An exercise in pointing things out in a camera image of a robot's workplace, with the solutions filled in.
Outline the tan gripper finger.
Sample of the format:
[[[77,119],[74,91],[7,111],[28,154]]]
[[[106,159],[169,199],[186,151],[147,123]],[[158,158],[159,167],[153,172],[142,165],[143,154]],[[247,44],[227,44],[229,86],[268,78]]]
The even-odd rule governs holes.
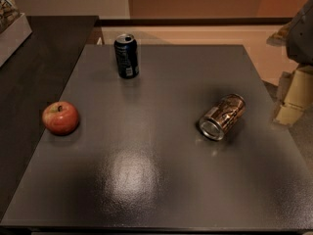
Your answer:
[[[284,24],[278,31],[267,38],[266,43],[273,46],[285,46],[290,28],[291,23]]]
[[[294,125],[313,104],[313,67],[299,65],[292,73],[283,72],[277,90],[274,122]]]

